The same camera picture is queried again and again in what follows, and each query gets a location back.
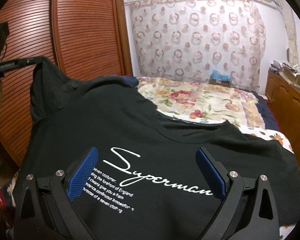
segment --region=wooden cabinet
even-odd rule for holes
[[[269,71],[266,86],[268,106],[289,139],[300,166],[300,90]]]

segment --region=silver pivot bolt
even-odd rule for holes
[[[233,178],[238,177],[238,173],[235,172],[235,171],[231,171],[229,174],[230,174],[230,176],[233,177]]]
[[[263,180],[263,181],[266,181],[268,178],[266,175],[261,175],[260,178]]]
[[[57,175],[58,177],[61,177],[63,174],[65,174],[65,172],[64,172],[63,170],[58,170],[58,171],[56,172],[56,175]]]
[[[31,179],[33,179],[33,174],[29,174],[29,175],[27,176],[27,180],[31,180]]]

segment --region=blue textured pad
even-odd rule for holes
[[[226,184],[201,148],[197,149],[195,160],[214,197],[224,199],[226,197]]]
[[[81,162],[72,178],[69,180],[68,197],[72,202],[75,198],[79,197],[84,185],[86,184],[92,169],[98,162],[98,150],[93,147],[87,154],[85,159]]]

